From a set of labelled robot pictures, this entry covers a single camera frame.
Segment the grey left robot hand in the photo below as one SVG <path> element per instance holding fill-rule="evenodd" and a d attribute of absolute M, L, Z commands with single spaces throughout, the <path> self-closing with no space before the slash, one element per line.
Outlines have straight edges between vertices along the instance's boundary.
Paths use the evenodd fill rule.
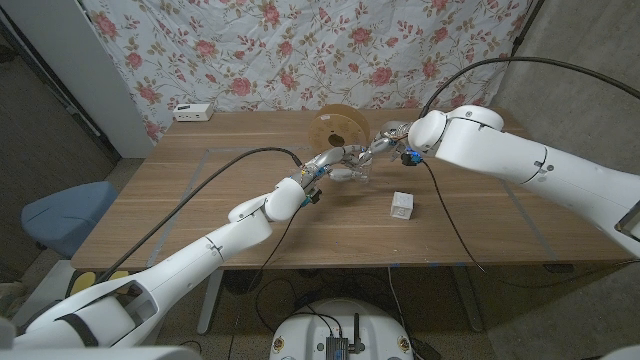
<path fill-rule="evenodd" d="M 293 176 L 306 193 L 310 193 L 324 176 L 335 182 L 367 181 L 372 158 L 359 145 L 334 147 L 315 156 Z"/>

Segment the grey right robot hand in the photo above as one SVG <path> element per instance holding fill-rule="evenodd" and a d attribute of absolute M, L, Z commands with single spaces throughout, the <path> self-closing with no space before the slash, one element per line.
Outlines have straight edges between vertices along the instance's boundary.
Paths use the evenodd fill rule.
<path fill-rule="evenodd" d="M 366 154 L 369 158 L 376 158 L 387 154 L 391 162 L 400 157 L 406 150 L 406 139 L 412 126 L 411 122 L 386 122 L 375 135 Z"/>

